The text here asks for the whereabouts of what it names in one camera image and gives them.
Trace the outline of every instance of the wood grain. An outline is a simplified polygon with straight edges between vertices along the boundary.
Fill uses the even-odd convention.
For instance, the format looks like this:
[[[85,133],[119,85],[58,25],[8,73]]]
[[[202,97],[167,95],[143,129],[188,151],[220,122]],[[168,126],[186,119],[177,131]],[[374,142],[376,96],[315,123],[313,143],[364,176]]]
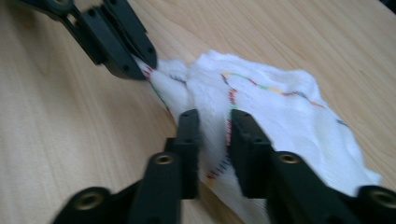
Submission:
[[[215,49],[307,70],[396,190],[396,16],[378,1],[130,3],[161,58]],[[0,223],[47,223],[76,191],[123,189],[174,136],[147,82],[93,65],[60,23],[0,1],[0,34]],[[205,187],[183,208],[184,223],[240,222]]]

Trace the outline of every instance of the white cloth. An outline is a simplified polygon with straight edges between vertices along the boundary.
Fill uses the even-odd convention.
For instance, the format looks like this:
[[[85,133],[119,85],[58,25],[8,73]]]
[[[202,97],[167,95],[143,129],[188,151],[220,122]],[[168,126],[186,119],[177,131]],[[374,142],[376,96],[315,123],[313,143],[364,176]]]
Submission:
[[[303,70],[285,71],[213,50],[187,67],[160,61],[158,71],[139,64],[170,113],[198,109],[203,148],[200,179],[246,223],[266,223],[263,200],[241,195],[226,152],[233,108],[250,113],[275,150],[302,156],[331,188],[354,195],[377,185],[352,132],[324,102],[316,81]]]

